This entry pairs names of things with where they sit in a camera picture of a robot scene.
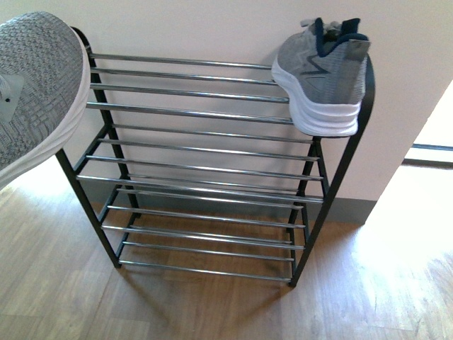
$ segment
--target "doorway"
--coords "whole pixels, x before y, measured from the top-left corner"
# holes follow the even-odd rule
[[[453,81],[409,149],[403,164],[453,168]]]

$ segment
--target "shoe tongue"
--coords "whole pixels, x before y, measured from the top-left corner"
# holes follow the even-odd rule
[[[341,35],[357,33],[359,30],[359,18],[343,21],[341,24]]]
[[[323,36],[323,32],[324,32],[324,23],[323,23],[323,19],[321,18],[317,18],[315,21],[314,21],[314,25],[312,25],[310,27],[312,29],[312,32],[314,35],[316,35],[317,37],[318,36]]]

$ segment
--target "shoe heel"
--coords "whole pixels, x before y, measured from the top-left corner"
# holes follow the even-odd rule
[[[338,73],[335,98],[338,103],[359,103],[365,94],[365,69],[370,42],[349,40]]]

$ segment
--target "baseboard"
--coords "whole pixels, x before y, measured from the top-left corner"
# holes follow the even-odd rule
[[[91,202],[103,203],[110,195],[113,187],[106,186],[102,183],[85,183],[86,192]],[[116,205],[130,206],[127,196],[119,195],[115,201]],[[206,201],[175,199],[165,197],[140,196],[139,204],[142,207],[164,208],[170,210],[190,210],[201,213],[220,213],[220,214],[236,214],[249,216],[270,216],[270,217],[287,217],[287,209],[272,209],[272,213],[266,207],[254,205],[219,205]],[[355,224],[364,224],[369,214],[376,205],[373,200],[358,200],[352,198],[336,198],[333,201],[330,212],[327,216],[328,221],[349,222]],[[308,204],[309,219],[315,220],[321,209],[321,205]]]

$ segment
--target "rack leg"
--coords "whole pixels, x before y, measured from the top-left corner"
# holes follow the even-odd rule
[[[77,198],[79,199],[80,203],[82,204],[82,208],[85,210],[86,216],[91,222],[91,225],[94,228],[94,231],[98,235],[102,245],[104,246],[105,251],[107,252],[108,257],[112,261],[115,268],[121,267],[121,263],[119,262],[119,258],[115,255],[115,251],[113,250],[110,242],[108,241],[107,235],[101,229],[101,223],[99,222],[96,214],[91,207],[90,201],[86,197],[86,194],[81,187],[80,183],[76,180],[76,174],[72,169],[72,165],[68,160],[68,157],[63,149],[59,150],[56,154],[58,162],[62,167],[64,174],[68,178],[69,183],[71,184],[72,189],[74,190]]]
[[[94,58],[91,57],[92,51],[91,51],[90,42],[88,41],[86,36],[78,28],[73,27],[72,29],[77,33],[77,35],[81,38],[82,42],[85,45],[86,53],[88,54],[88,60],[89,60],[89,63],[90,63],[90,67],[96,67],[96,61],[94,60]],[[91,74],[91,82],[92,83],[101,84],[102,81],[101,81],[101,77],[99,76],[99,74],[92,73]],[[93,90],[93,92],[94,92],[94,95],[96,97],[96,100],[99,103],[107,103],[108,102],[107,101],[107,97],[105,96],[104,90]],[[104,121],[104,125],[107,128],[108,137],[111,140],[118,140],[118,134],[116,132],[116,129],[112,127],[112,124],[113,124],[112,113],[109,110],[101,110],[101,115],[102,115],[102,119]],[[120,145],[113,144],[112,148],[113,148],[113,153],[115,154],[115,157],[124,158],[124,154],[122,152],[122,148],[121,148]],[[129,177],[129,169],[127,168],[127,165],[126,164],[118,164],[118,166],[120,167],[121,179],[130,179],[130,177]],[[126,186],[126,189],[133,190],[134,187],[133,186]],[[128,194],[127,197],[129,198],[130,205],[133,208],[139,208],[139,203],[138,203],[138,200],[137,200],[137,196],[135,194]]]
[[[319,157],[319,160],[318,160],[319,176],[321,176],[323,178],[323,180],[321,181],[323,197],[326,198],[327,192],[329,189],[329,185],[328,185],[326,164],[324,163],[323,149],[321,147],[321,138],[314,137],[313,141],[314,141],[314,147],[316,149],[316,156]]]
[[[310,145],[308,156],[309,157],[316,157],[316,145],[315,145],[314,142]],[[312,161],[308,161],[304,165],[304,170],[302,171],[302,174],[305,175],[305,176],[309,176],[312,169],[313,169],[313,162]],[[301,196],[301,197],[305,196],[305,188],[306,188],[306,181],[300,181],[299,182],[299,187],[297,188],[296,196]],[[295,205],[303,205],[304,206],[302,208],[301,213],[302,213],[302,221],[303,221],[303,223],[305,225],[304,238],[307,241],[310,231],[309,231],[308,215],[306,213],[306,204],[305,203],[299,203],[299,202],[294,202],[294,204]],[[288,223],[294,224],[296,222],[298,213],[299,213],[299,210],[297,210],[297,209],[291,210],[291,214],[289,215]],[[289,234],[289,239],[291,240],[291,243],[295,244],[294,229],[287,228],[287,233]],[[292,267],[292,273],[294,275],[294,273],[296,271],[296,267],[297,267],[296,251],[291,250],[291,258],[293,259],[293,261],[291,263],[291,267]]]
[[[133,224],[134,224],[134,221],[139,217],[139,214],[137,213],[133,213],[129,219],[129,222],[127,223],[127,228],[130,228]],[[120,242],[120,245],[118,246],[118,249],[116,251],[116,256],[118,258],[121,257],[121,253],[122,253],[122,250],[125,248],[125,242],[127,241],[127,239],[129,238],[129,232],[125,232],[122,236],[122,239],[121,239],[121,242]]]
[[[297,281],[304,270],[306,262],[310,256],[311,250],[313,249],[313,245],[316,242],[316,239],[319,236],[319,232],[326,221],[328,211],[331,209],[332,203],[338,189],[340,188],[341,182],[343,181],[346,171],[348,170],[349,164],[354,156],[355,150],[359,145],[359,141],[362,138],[363,132],[367,127],[369,117],[371,115],[374,103],[374,73],[373,73],[373,66],[370,60],[368,60],[367,64],[367,73],[365,77],[365,97],[362,100],[362,106],[360,108],[358,119],[359,128],[357,133],[349,138],[348,143],[346,144],[345,151],[343,152],[343,156],[341,157],[340,163],[338,165],[337,171],[335,176],[333,177],[331,187],[328,189],[327,195],[324,199],[324,203],[321,206],[321,211],[319,212],[318,218],[314,223],[313,229],[311,231],[311,235],[309,241],[305,244],[305,250],[302,254],[299,264],[297,265],[296,271],[289,283],[290,287],[295,287]]]

